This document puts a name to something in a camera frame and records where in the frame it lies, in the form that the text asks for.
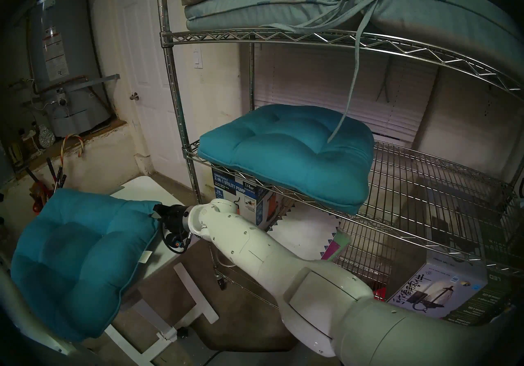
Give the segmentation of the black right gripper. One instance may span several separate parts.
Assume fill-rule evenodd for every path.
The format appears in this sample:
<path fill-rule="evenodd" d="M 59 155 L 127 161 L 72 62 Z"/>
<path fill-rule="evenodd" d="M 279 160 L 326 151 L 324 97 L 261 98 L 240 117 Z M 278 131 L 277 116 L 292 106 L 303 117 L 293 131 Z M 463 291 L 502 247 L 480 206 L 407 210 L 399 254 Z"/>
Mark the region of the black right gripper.
<path fill-rule="evenodd" d="M 152 217 L 163 222 L 164 236 L 167 239 L 187 239 L 190 231 L 187 225 L 191 206 L 156 204 L 153 207 Z"/>

